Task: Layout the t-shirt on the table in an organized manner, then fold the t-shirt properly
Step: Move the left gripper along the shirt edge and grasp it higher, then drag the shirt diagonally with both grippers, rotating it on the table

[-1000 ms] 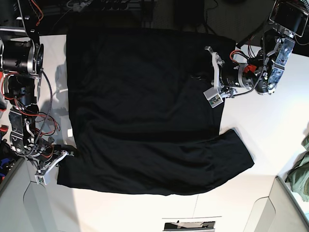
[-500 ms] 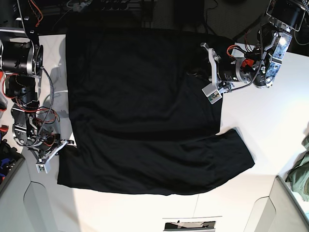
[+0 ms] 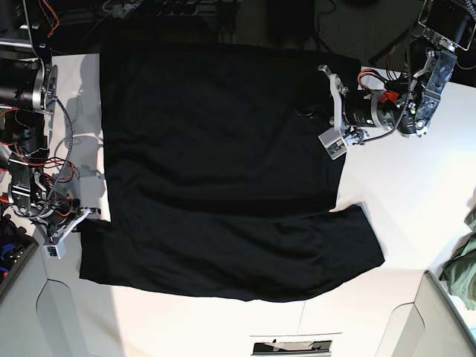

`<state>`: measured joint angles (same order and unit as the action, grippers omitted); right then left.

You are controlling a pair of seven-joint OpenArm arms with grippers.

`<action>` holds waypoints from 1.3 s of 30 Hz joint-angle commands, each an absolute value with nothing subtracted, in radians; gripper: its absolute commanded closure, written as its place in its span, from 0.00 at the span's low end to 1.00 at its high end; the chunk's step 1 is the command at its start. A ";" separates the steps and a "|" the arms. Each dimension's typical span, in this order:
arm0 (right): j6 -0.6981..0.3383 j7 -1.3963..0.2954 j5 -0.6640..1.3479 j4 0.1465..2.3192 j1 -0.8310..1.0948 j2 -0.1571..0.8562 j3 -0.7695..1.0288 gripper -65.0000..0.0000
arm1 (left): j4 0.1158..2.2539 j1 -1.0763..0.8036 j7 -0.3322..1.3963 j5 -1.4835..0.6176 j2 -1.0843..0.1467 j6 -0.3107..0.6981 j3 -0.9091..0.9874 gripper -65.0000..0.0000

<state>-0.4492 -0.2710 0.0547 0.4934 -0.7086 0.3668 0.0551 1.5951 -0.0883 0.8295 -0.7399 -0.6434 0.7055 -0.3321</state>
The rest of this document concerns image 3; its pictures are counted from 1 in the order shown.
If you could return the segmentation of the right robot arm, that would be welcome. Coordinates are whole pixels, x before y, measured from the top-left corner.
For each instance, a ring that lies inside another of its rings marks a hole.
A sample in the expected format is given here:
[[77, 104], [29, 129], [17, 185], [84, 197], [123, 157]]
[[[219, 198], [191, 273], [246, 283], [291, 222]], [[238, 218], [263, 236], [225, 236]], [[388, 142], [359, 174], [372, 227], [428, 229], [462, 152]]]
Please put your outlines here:
[[96, 208], [85, 208], [62, 186], [79, 175], [69, 158], [50, 155], [57, 97], [57, 66], [48, 43], [59, 18], [47, 1], [1, 2], [1, 49], [26, 50], [32, 59], [1, 58], [1, 144], [10, 174], [1, 203], [40, 227], [45, 248], [60, 255], [64, 239]]

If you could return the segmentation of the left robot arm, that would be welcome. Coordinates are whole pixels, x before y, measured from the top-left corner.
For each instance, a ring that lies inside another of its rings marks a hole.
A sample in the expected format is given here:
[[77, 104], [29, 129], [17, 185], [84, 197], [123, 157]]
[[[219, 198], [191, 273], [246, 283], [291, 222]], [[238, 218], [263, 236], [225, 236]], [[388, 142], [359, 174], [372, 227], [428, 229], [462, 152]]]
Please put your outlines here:
[[332, 158], [352, 145], [371, 142], [367, 129], [422, 137], [440, 104], [443, 89], [457, 65], [457, 51], [467, 51], [475, 36], [473, 1], [425, 1], [415, 25], [403, 33], [405, 70], [383, 77], [372, 68], [358, 73], [351, 91], [337, 73], [320, 65], [333, 100], [330, 129], [319, 136]]

